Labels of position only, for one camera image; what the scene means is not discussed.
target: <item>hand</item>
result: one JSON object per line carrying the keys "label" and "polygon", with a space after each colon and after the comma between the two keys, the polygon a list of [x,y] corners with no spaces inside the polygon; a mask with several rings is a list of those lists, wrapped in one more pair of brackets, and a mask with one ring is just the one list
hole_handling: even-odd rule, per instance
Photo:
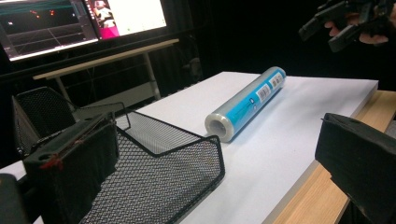
{"label": "hand", "polygon": [[[359,14],[351,13],[346,16],[348,24],[358,24]],[[393,5],[393,10],[389,17],[390,22],[396,27],[396,4]],[[324,27],[330,28],[329,36],[336,36],[340,33],[340,30],[335,26],[333,21],[328,21],[324,24]],[[359,36],[359,41],[365,44],[382,44],[389,41],[389,39],[384,35],[373,35],[361,34]]]}

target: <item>monitor screen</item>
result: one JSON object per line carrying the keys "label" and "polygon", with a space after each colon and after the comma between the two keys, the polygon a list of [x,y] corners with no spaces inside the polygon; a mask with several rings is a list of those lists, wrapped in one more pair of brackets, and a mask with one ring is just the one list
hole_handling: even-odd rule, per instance
{"label": "monitor screen", "polygon": [[0,43],[11,61],[98,40],[83,0],[0,1]]}
{"label": "monitor screen", "polygon": [[84,0],[100,39],[165,27],[160,0]]}

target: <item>blue label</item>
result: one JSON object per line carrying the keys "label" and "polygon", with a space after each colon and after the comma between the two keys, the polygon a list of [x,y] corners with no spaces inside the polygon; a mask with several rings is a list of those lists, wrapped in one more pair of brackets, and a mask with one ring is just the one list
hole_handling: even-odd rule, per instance
{"label": "blue label", "polygon": [[233,107],[226,117],[233,124],[237,133],[266,102],[280,89],[286,75],[276,69],[271,76],[265,79],[257,88],[249,93],[240,103]]}

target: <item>black object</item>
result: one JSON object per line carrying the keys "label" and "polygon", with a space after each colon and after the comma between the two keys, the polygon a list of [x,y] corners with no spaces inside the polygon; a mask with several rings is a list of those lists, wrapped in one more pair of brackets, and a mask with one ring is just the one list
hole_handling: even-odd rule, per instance
{"label": "black object", "polygon": [[78,223],[118,159],[112,114],[80,120],[23,160],[45,223]]}
{"label": "black object", "polygon": [[351,201],[346,206],[338,224],[373,224]]}
{"label": "black object", "polygon": [[[325,22],[335,21],[341,32],[329,40],[332,52],[340,51],[358,40],[361,33],[371,36],[388,35],[389,30],[392,30],[389,17],[393,2],[393,0],[328,0],[326,4],[318,7],[318,13],[299,30],[299,35],[305,41],[320,30]],[[348,13],[359,13],[358,24],[347,25]]]}
{"label": "black object", "polygon": [[[79,107],[49,87],[22,92],[12,97],[12,103],[16,148],[22,159],[79,120],[108,112],[126,114],[123,103]],[[130,121],[127,116],[122,117],[128,129]]]}
{"label": "black object", "polygon": [[202,137],[137,112],[119,132],[117,171],[81,223],[174,223],[225,175],[217,136]]}
{"label": "black object", "polygon": [[396,223],[396,139],[348,117],[325,115],[315,154],[373,223]]}
{"label": "black object", "polygon": [[0,174],[0,204],[0,223],[30,223],[13,175]]}

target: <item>wooden desk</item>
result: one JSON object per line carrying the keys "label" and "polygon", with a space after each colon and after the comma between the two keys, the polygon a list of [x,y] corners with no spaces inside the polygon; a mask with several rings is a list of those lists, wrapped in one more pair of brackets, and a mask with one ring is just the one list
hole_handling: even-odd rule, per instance
{"label": "wooden desk", "polygon": [[[395,111],[396,91],[377,91],[356,119],[384,132]],[[349,199],[330,177],[330,173],[319,164],[275,223],[337,223]]]}

